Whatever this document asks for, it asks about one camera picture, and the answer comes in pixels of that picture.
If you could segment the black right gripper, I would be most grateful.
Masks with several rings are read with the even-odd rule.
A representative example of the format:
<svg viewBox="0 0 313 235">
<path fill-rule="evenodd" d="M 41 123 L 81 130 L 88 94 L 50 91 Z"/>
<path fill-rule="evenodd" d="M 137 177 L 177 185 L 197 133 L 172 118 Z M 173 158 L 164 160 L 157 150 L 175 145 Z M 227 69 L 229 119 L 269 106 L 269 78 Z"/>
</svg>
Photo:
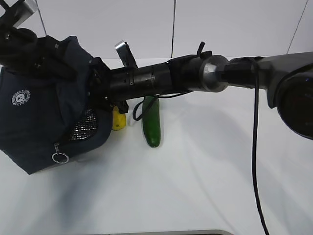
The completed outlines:
<svg viewBox="0 0 313 235">
<path fill-rule="evenodd" d="M 88 66 L 89 78 L 87 88 L 90 105 L 109 113 L 113 111 L 114 106 L 117 106 L 121 114 L 128 113 L 129 106 L 126 100 L 116 100 L 113 97 L 111 83 L 113 82 L 113 78 L 119 73 L 122 74 L 123 80 L 126 80 L 133 67 L 126 66 L 111 70 L 100 57 L 89 59 Z"/>
</svg>

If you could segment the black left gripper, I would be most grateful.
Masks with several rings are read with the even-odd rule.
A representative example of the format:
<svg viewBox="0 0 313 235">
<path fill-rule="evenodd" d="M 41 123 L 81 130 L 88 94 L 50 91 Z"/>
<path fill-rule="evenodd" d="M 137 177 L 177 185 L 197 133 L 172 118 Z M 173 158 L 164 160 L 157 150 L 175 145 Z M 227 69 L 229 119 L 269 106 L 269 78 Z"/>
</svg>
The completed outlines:
<svg viewBox="0 0 313 235">
<path fill-rule="evenodd" d="M 0 28 L 0 64 L 20 73 L 33 73 L 42 68 L 46 58 L 47 71 L 65 81 L 75 81 L 77 71 L 65 59 L 69 42 L 51 37 L 38 38 L 27 29 L 12 26 Z"/>
</svg>

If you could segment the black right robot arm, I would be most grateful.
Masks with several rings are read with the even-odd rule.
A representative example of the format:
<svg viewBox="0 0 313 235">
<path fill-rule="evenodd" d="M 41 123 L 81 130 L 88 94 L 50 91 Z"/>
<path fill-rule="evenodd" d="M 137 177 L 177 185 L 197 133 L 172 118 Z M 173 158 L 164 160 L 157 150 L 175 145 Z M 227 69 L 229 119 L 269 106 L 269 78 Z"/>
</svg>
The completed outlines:
<svg viewBox="0 0 313 235">
<path fill-rule="evenodd" d="M 129 64 L 119 69 L 110 69 L 100 58 L 91 61 L 91 96 L 114 104 L 145 96 L 220 93 L 228 87 L 264 90 L 268 106 L 288 128 L 313 137 L 312 52 L 228 60 L 199 48 L 195 54 L 140 68 L 128 50 L 123 57 Z"/>
</svg>

